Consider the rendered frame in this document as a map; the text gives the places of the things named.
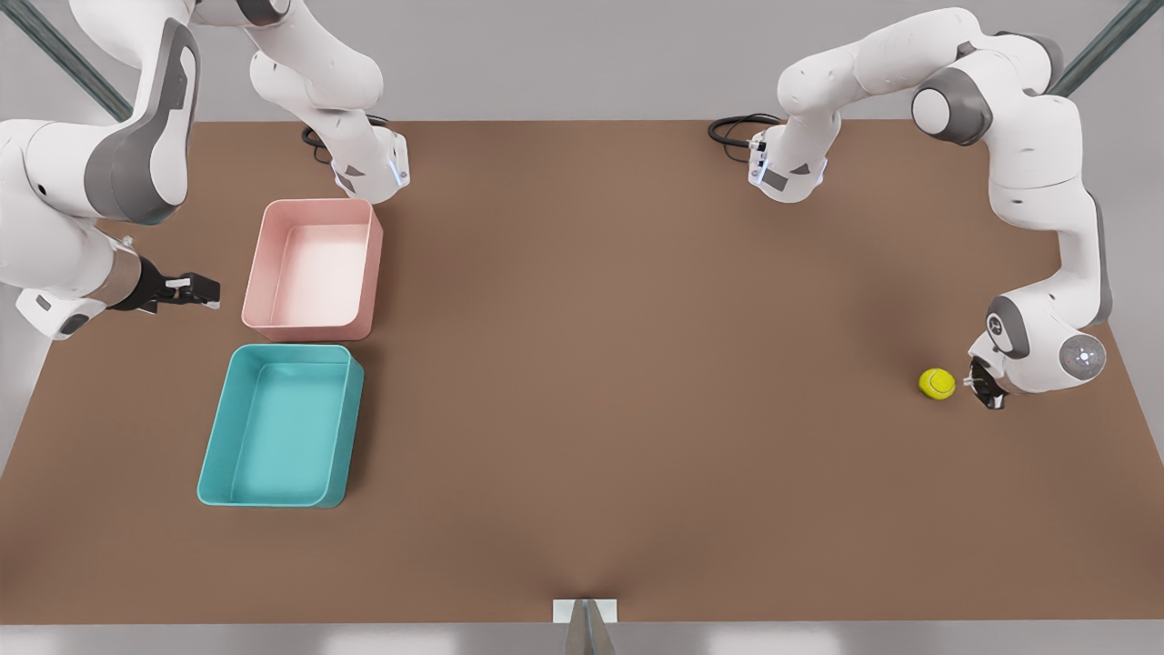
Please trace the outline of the pink rectangular tray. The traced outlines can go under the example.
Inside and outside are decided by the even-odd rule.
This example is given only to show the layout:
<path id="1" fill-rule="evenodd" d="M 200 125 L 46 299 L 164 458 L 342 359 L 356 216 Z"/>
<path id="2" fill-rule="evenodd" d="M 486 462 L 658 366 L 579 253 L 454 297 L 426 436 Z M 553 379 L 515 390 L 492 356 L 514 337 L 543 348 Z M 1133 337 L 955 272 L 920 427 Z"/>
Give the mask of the pink rectangular tray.
<path id="1" fill-rule="evenodd" d="M 372 330 L 383 229 L 359 198 L 267 205 L 242 322 L 271 341 L 355 341 Z"/>

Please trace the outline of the teal rectangular tray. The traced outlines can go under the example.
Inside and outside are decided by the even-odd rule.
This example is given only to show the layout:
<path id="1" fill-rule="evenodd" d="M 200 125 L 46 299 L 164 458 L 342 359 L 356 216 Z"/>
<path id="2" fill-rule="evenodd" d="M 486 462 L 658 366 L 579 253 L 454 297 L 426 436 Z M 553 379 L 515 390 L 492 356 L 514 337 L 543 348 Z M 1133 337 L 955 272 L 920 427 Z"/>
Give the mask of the teal rectangular tray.
<path id="1" fill-rule="evenodd" d="M 365 370 L 341 346 L 250 344 L 230 357 L 198 498 L 332 510 L 345 500 Z"/>

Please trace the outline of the silver frame post with foot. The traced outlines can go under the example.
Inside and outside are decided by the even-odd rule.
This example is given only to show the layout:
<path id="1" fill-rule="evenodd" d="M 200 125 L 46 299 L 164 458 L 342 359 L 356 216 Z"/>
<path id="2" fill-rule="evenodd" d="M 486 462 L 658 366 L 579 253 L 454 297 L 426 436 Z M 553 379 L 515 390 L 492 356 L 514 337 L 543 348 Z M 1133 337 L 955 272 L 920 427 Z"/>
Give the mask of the silver frame post with foot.
<path id="1" fill-rule="evenodd" d="M 553 622 L 566 622 L 565 655 L 617 655 L 606 624 L 617 622 L 616 600 L 553 600 Z"/>

